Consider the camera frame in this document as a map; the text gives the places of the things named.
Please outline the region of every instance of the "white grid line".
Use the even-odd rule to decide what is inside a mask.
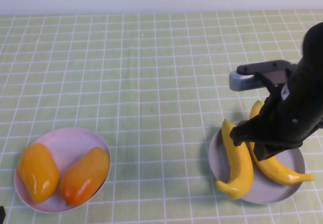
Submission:
[[[173,30],[171,30],[171,36],[172,36],[172,45],[173,45],[173,55],[175,55]],[[175,77],[176,77],[176,84],[178,85],[177,70],[175,70]],[[177,96],[178,96],[178,99],[179,99],[180,98],[180,94],[179,94],[179,88],[178,87],[177,87]],[[179,107],[179,111],[181,113],[182,112],[182,109],[181,109],[181,104],[180,104],[179,101],[178,101],[178,107]],[[181,126],[181,133],[182,133],[182,148],[183,148],[183,154],[184,154],[186,184],[187,184],[187,188],[189,189],[189,181],[188,181],[187,162],[186,162],[186,155],[185,155],[184,132],[183,132],[183,121],[182,121],[182,118],[180,120],[180,126]],[[190,208],[191,222],[193,223],[193,220],[192,220],[192,216],[193,216],[193,213],[192,213],[192,202],[191,202],[190,194],[189,194],[189,208]]]
[[[258,43],[259,43],[259,45],[260,45],[260,41],[259,41],[259,38],[258,38],[257,33],[256,33],[256,37],[257,37]],[[265,59],[265,54],[264,54],[264,52],[263,52],[263,50],[262,50],[262,49],[261,49],[261,53],[262,53],[262,55],[263,55],[263,58]],[[260,100],[260,94],[259,94],[258,89],[256,90],[256,92],[257,92],[258,98],[259,98],[259,100]],[[269,209],[269,213],[270,213],[270,216],[271,216],[271,219],[272,219],[272,223],[273,223],[273,224],[275,224],[275,220],[274,220],[273,213],[272,213],[272,209],[271,209],[270,205],[268,205],[268,209]]]
[[[140,79],[140,20],[138,15],[138,79]],[[138,80],[138,89],[140,89],[140,80]],[[138,94],[138,130],[140,130],[140,94]],[[138,145],[140,143],[140,134],[138,134]],[[138,146],[138,179],[140,180],[140,146]],[[140,182],[138,183],[138,223],[140,223]]]
[[[154,26],[156,27],[155,14],[153,15],[153,18],[154,18]],[[157,46],[156,32],[155,32],[155,45]],[[158,75],[158,65],[157,64],[156,64],[156,75],[157,75],[157,78],[158,78],[159,75]],[[159,90],[159,82],[158,82],[158,80],[157,80],[157,89]],[[159,117],[160,159],[163,162],[164,156],[163,156],[163,145],[162,145],[162,142],[163,142],[163,140],[162,140],[162,121],[161,121],[161,118],[160,118],[160,99],[159,99],[159,94],[158,94],[157,97],[158,97],[158,115],[159,115],[158,117]],[[165,181],[164,181],[165,174],[164,174],[164,165],[163,164],[161,165],[161,177],[163,178],[163,205],[164,205],[164,218],[165,218],[164,223],[167,224],[167,222],[166,222],[166,219],[167,219],[166,192],[165,192]]]
[[[202,22],[202,25],[203,25],[203,29],[204,29],[204,36],[206,37],[206,30],[205,30],[204,22]],[[209,54],[209,59],[210,59],[210,62],[211,62],[211,56],[210,56],[210,51],[209,51],[209,46],[208,45],[207,45],[207,52]],[[224,115],[223,115],[223,110],[222,110],[221,101],[220,101],[220,97],[219,97],[217,80],[216,80],[216,76],[215,76],[213,67],[212,67],[212,74],[213,74],[213,80],[214,80],[215,90],[217,92],[217,97],[218,97],[218,101],[219,101],[219,108],[220,108],[221,116],[222,116],[222,120],[223,120],[224,119]],[[200,109],[200,111],[201,111],[201,120],[203,122],[202,110]],[[206,139],[205,129],[203,129],[203,132],[204,132],[204,138],[205,138],[205,150],[206,150],[206,153],[208,154],[208,147],[207,147],[208,145],[207,145],[207,142],[206,142],[207,139]],[[212,176],[213,173],[211,171],[211,168],[210,168],[209,172],[210,172],[210,176]],[[217,202],[217,195],[216,195],[215,185],[212,185],[212,192],[213,192],[214,199],[215,199],[217,216],[219,216],[219,206],[218,206],[218,202]]]
[[[92,21],[93,21],[93,15],[91,16],[90,31],[92,29]],[[88,49],[89,49],[89,45],[90,45],[90,33],[89,33],[89,37],[87,40],[88,41],[87,41],[87,50],[86,50],[85,58],[87,58],[87,53],[88,53]],[[80,91],[82,91],[82,87],[83,87],[85,69],[86,69],[86,63],[84,64],[84,68],[83,68],[83,75],[82,75],[82,82],[81,82],[81,90]],[[77,110],[76,110],[75,126],[77,125],[78,113],[79,113],[79,108],[80,108],[80,101],[81,101],[81,94],[79,96],[79,101],[78,101]],[[84,223],[86,224],[87,223],[87,215],[88,215],[88,211],[89,211],[89,205],[88,205],[88,203],[86,203],[85,205],[86,205],[86,210],[85,210]]]
[[[187,22],[187,16],[185,14],[185,20],[186,20],[186,28],[187,28],[187,34],[188,34],[188,42],[189,42],[189,45],[190,45],[190,52],[191,52],[191,58],[192,58],[192,61],[193,61],[193,53],[192,53],[192,47],[191,47],[191,39],[189,37],[190,35],[190,32],[189,32],[189,29],[188,29],[188,22]],[[200,98],[199,98],[199,95],[198,95],[198,90],[197,90],[197,80],[196,80],[196,73],[195,73],[195,68],[193,67],[193,72],[194,72],[194,80],[195,80],[195,88],[196,88],[196,93],[197,93],[197,101],[198,101],[198,107],[199,107],[199,110],[200,112],[202,112],[201,110],[201,103],[200,103]],[[203,124],[203,121],[201,122],[202,123],[202,128],[203,128],[203,134],[204,134],[204,138],[205,138],[205,132],[204,132],[204,124]],[[183,135],[183,152],[184,152],[184,158],[186,159],[186,151],[185,151],[185,145],[184,145],[184,142],[185,142],[185,138],[184,138],[184,135]],[[187,170],[187,163],[185,161],[185,166],[186,166],[186,174],[188,176],[188,170]],[[187,179],[187,186],[188,186],[188,189],[190,189],[190,184],[189,184],[189,181]],[[189,201],[190,201],[190,212],[191,212],[191,218],[192,218],[192,224],[193,223],[193,210],[192,210],[192,200],[191,200],[191,195],[190,195],[190,192],[188,192],[188,195],[189,195]]]
[[[122,16],[122,23],[125,21],[125,16]],[[120,68],[122,68],[122,54],[121,54],[121,62],[120,62]],[[119,85],[119,100],[120,102],[120,90],[121,90],[121,84]],[[120,116],[120,104],[118,104],[118,119],[117,119],[117,142],[116,142],[116,147],[118,146],[119,143],[119,116]],[[114,176],[114,184],[113,184],[113,205],[112,205],[112,213],[111,213],[111,221],[114,221],[114,213],[115,213],[115,200],[116,200],[116,180],[117,180],[117,158],[118,158],[118,148],[116,148],[116,153],[115,153],[115,176]]]
[[[268,32],[259,32],[257,34],[268,34]],[[203,36],[194,36],[194,35],[191,35],[190,36],[191,38],[203,38]],[[221,35],[209,35],[209,36],[206,36],[206,40],[208,37],[221,37]],[[176,39],[188,39],[188,36],[177,36],[175,37]],[[131,39],[123,39],[124,42],[127,42],[127,41],[133,41],[134,39],[136,38],[131,38]],[[172,39],[172,37],[170,36],[166,36],[166,37],[157,37],[156,40],[165,40],[165,39]],[[154,38],[139,38],[140,41],[152,41],[154,40]],[[291,39],[291,40],[280,40],[279,42],[292,42],[292,41],[301,41],[299,39]],[[111,42],[114,42],[114,41],[121,41],[120,39],[91,39],[91,42],[104,42],[104,41],[111,41]],[[77,42],[77,43],[81,43],[81,42],[87,42],[87,40],[78,40],[78,41],[74,41],[74,42]],[[261,41],[261,43],[266,43],[266,42],[274,42],[274,41]],[[59,41],[59,40],[56,40],[55,42],[54,41],[41,41],[38,45],[42,45],[42,44],[51,44],[51,43],[68,43],[68,41]],[[253,44],[254,42],[243,42],[243,44]],[[19,43],[6,43],[7,45],[19,45]],[[23,45],[28,45],[28,44],[35,44],[35,42],[23,42],[22,43]],[[209,45],[223,45],[224,42],[219,42],[219,43],[209,43]],[[236,45],[236,44],[240,44],[239,42],[227,42],[226,45]],[[195,44],[193,46],[205,46],[206,44]],[[185,47],[187,45],[176,45],[175,47]],[[156,46],[157,48],[164,48],[164,47],[171,47],[171,46]],[[127,49],[137,49],[138,47],[137,46],[128,46],[128,47],[124,47],[125,50]],[[147,48],[154,48],[154,47],[142,47],[142,49],[147,49]],[[106,48],[104,47],[104,49],[92,49],[92,50],[120,50],[119,48]],[[84,51],[82,49],[74,49],[73,51]],[[7,52],[5,54],[16,54],[16,53],[21,53],[21,54],[28,54],[28,52],[19,52],[19,50],[17,50],[17,52]]]

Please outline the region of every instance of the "tablecloth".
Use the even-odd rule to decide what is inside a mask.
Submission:
[[[272,205],[214,188],[208,145],[223,119],[248,118],[266,89],[234,92],[238,65],[297,63],[323,11],[0,16],[0,205],[5,223],[323,223],[320,130],[301,151],[315,181]],[[110,148],[100,192],[63,214],[15,193],[22,151],[63,127],[97,132]]]

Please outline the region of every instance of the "banana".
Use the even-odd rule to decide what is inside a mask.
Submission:
[[[252,107],[249,119],[259,114],[263,102],[258,100]],[[281,185],[293,185],[303,181],[313,181],[314,175],[299,174],[282,165],[274,156],[266,160],[258,161],[253,153],[254,142],[250,142],[250,152],[253,160],[260,170],[271,180]]]
[[[252,160],[245,142],[235,147],[229,133],[235,125],[224,120],[222,123],[222,137],[226,147],[229,165],[230,180],[227,183],[216,181],[215,186],[226,193],[229,199],[240,199],[248,193],[253,181]]]

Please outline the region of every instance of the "green checkered tablecloth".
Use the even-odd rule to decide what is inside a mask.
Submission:
[[[315,181],[283,202],[230,201],[207,150],[224,118],[248,117],[267,90],[233,92],[240,64],[297,63],[323,11],[0,17],[0,205],[9,224],[323,223],[323,131],[301,150]],[[64,214],[26,207],[14,168],[62,127],[96,131],[112,168],[98,195]]]

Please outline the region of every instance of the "pink plate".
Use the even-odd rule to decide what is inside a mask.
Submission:
[[[83,128],[70,127],[58,129],[41,136],[32,144],[36,142],[42,143],[50,149],[59,168],[61,177],[69,167],[71,167],[77,162],[77,160],[79,160],[94,147],[101,147],[104,149],[111,159],[110,151],[105,141],[95,132]],[[27,206],[31,207],[32,209],[45,213],[60,213],[80,207],[66,205],[64,199],[60,195],[61,185],[58,186],[56,192],[50,198],[42,203],[35,203],[29,196],[25,184],[18,174],[17,168],[15,171],[14,181],[18,196]],[[101,187],[92,196],[92,198],[99,192]]]

